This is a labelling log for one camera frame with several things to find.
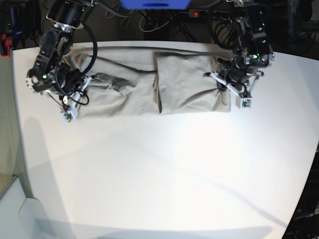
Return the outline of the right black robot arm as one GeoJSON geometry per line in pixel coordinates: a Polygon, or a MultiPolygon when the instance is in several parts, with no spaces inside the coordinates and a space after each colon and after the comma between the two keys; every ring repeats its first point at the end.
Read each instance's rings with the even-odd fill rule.
{"type": "Polygon", "coordinates": [[[62,118],[70,122],[79,116],[81,106],[89,104],[87,89],[92,81],[88,72],[97,59],[97,40],[85,21],[89,16],[86,8],[93,8],[93,0],[57,0],[46,15],[53,22],[40,40],[40,50],[34,65],[26,76],[26,85],[35,93],[47,95],[51,99],[58,96],[56,103],[61,108],[62,118]],[[72,69],[66,56],[73,46],[75,30],[84,29],[93,43],[93,55],[88,66],[72,69]]]}

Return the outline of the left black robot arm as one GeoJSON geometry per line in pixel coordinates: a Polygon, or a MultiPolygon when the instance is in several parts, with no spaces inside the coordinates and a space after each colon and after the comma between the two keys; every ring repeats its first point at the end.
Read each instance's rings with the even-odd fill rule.
{"type": "Polygon", "coordinates": [[[216,0],[208,6],[208,31],[213,42],[231,50],[233,57],[217,58],[217,71],[205,76],[216,80],[218,90],[233,93],[239,109],[250,108],[252,91],[264,76],[262,70],[275,60],[266,34],[266,20],[261,4],[254,0],[232,0],[229,18],[212,25],[213,12],[221,3],[216,0]]]}

